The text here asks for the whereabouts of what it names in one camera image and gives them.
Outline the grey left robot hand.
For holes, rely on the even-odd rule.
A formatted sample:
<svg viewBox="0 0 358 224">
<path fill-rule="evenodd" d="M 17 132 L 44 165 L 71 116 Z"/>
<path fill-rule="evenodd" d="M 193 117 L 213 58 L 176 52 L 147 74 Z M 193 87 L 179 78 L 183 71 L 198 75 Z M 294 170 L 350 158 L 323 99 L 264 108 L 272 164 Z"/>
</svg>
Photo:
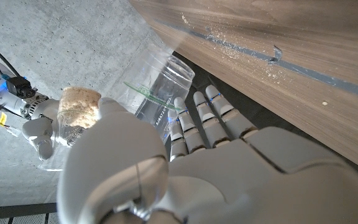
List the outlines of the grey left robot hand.
<svg viewBox="0 0 358 224">
<path fill-rule="evenodd" d="M 181 98 L 172 151 L 112 98 L 77 140 L 57 188 L 62 223 L 358 223 L 358 172 L 287 130 L 258 129 L 214 87 Z"/>
</svg>

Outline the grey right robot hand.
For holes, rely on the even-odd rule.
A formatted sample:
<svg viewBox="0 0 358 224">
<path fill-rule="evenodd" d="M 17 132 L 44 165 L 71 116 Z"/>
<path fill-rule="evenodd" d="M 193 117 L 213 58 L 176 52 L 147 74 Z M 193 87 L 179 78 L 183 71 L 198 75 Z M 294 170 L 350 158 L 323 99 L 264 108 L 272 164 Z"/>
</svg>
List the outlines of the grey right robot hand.
<svg viewBox="0 0 358 224">
<path fill-rule="evenodd" d="M 36 100 L 29 107 L 30 120 L 22 126 L 22 135 L 34 147 L 41 161 L 53 156 L 58 135 L 58 106 L 54 99 Z"/>
</svg>

